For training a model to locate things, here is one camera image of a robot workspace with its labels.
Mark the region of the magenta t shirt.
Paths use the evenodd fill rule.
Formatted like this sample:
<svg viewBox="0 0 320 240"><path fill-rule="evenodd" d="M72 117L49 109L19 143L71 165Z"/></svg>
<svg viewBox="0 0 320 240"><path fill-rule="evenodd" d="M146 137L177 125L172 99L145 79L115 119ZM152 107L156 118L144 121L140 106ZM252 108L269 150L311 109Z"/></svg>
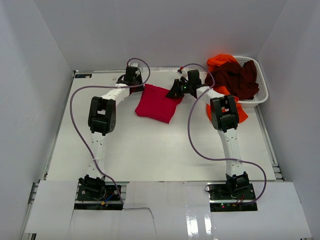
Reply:
<svg viewBox="0 0 320 240"><path fill-rule="evenodd" d="M139 117L150 118L162 123L169 124L176 112L177 105L182 102L182 98L166 97L169 90L145 84L139 104L135 113Z"/></svg>

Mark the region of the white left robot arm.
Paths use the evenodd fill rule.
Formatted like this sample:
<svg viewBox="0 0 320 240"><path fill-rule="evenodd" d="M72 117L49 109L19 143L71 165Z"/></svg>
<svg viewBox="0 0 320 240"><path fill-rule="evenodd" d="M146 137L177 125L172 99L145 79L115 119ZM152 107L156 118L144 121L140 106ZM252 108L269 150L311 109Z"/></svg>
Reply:
<svg viewBox="0 0 320 240"><path fill-rule="evenodd" d="M105 155L106 136L116 127L117 105L134 92L144 90L142 74L137 63L126 67L124 76L121 76L115 86L102 96L91 99L88 114L88 126L91 133L90 150L94 157L88 164L85 177L79 183L88 190L90 196L99 200L105 196Z"/></svg>

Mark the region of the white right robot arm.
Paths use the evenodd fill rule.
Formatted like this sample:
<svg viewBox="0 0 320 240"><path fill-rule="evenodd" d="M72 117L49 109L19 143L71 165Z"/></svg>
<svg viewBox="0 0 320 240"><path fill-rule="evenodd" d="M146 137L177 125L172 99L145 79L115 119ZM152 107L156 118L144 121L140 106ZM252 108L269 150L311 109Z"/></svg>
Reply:
<svg viewBox="0 0 320 240"><path fill-rule="evenodd" d="M238 144L237 128L239 114L235 98L228 94L218 93L202 83L197 69L185 72L178 70L180 78L173 82L167 93L169 99L182 99L186 94L209 105L211 124L217 130L222 142L226 161L226 195L236 200L249 187L249 177L246 173Z"/></svg>

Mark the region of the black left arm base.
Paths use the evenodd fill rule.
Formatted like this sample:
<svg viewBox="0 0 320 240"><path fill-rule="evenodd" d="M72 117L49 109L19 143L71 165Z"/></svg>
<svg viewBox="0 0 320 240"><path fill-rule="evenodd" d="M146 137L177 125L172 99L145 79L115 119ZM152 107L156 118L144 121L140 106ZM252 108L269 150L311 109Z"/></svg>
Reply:
<svg viewBox="0 0 320 240"><path fill-rule="evenodd" d="M123 204L120 196L122 196L122 186L118 185L118 189L113 184L105 184L99 186L97 191L78 185L75 197L75 210L101 210L101 211L121 211Z"/></svg>

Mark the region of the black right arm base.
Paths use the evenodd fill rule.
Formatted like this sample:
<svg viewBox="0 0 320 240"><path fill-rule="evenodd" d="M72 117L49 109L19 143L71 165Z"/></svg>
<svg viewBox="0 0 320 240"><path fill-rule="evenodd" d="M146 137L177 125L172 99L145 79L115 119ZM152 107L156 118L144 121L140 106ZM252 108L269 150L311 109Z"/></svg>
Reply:
<svg viewBox="0 0 320 240"><path fill-rule="evenodd" d="M226 184L208 184L204 191L208 193L212 213L256 212L258 210L257 203L251 203L256 199L252 183L239 193L231 193Z"/></svg>

